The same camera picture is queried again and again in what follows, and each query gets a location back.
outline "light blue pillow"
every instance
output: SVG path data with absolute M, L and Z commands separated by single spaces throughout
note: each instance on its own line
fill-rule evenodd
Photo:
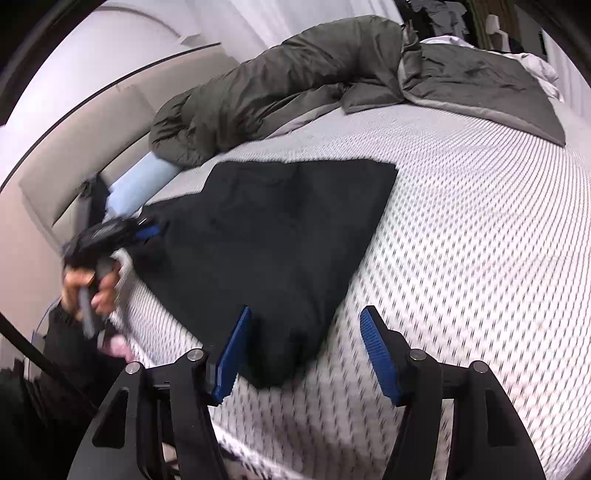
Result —
M 180 171 L 181 167 L 149 152 L 109 188 L 108 216 L 133 215 Z

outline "gray comforter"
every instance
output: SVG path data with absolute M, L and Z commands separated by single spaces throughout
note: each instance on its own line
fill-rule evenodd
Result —
M 552 105 L 519 62 L 420 44 L 408 27 L 375 16 L 305 30 L 173 97 L 156 114 L 150 143 L 159 157 L 195 167 L 338 107 L 352 113 L 405 100 L 565 143 Z

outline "white bed sheet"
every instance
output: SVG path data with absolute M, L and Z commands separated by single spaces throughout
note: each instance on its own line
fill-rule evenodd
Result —
M 381 395 L 359 333 L 374 304 L 439 361 L 489 363 L 548 480 L 564 479 L 591 442 L 589 159 L 435 109 L 336 110 L 183 172 L 153 200 L 199 191 L 219 161 L 319 157 L 393 161 L 400 174 L 317 364 L 282 389 L 239 378 L 212 409 L 221 444 L 274 478 L 380 478 L 402 409 Z M 138 358 L 160 365 L 199 346 L 121 258 L 113 320 Z M 434 479 L 445 477 L 451 425 L 446 401 Z

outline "blue gripper pad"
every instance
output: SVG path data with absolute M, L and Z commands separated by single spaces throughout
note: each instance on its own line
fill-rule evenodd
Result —
M 383 326 L 382 330 L 387 328 L 381 318 L 374 319 L 372 313 L 365 307 L 359 316 L 359 326 L 365 349 L 368 352 L 374 372 L 378 377 L 382 393 L 390 398 L 394 405 L 398 405 L 402 396 L 402 391 L 398 384 L 398 368 L 392 361 L 386 343 L 380 335 L 375 322 L 381 322 Z
M 248 307 L 244 307 L 230 335 L 230 340 L 216 365 L 216 381 L 212 391 L 212 397 L 218 403 L 221 403 L 232 392 L 232 388 L 234 387 L 238 369 L 244 358 L 246 334 L 250 322 L 251 310 Z

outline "metal bolt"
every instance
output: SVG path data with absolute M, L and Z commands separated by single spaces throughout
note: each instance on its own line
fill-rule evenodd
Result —
M 131 362 L 130 364 L 127 364 L 127 367 L 125 367 L 125 371 L 129 375 L 133 375 L 134 373 L 139 371 L 140 367 L 141 367 L 141 364 L 139 362 Z
M 189 353 L 187 353 L 187 358 L 192 362 L 201 360 L 203 358 L 203 350 L 201 350 L 200 348 L 194 348 Z
M 485 374 L 486 372 L 488 372 L 488 365 L 484 362 L 481 362 L 480 360 L 474 362 L 472 364 L 472 367 L 480 374 Z
M 427 354 L 423 352 L 420 348 L 413 348 L 410 350 L 410 358 L 420 362 L 421 360 L 425 360 L 427 358 Z

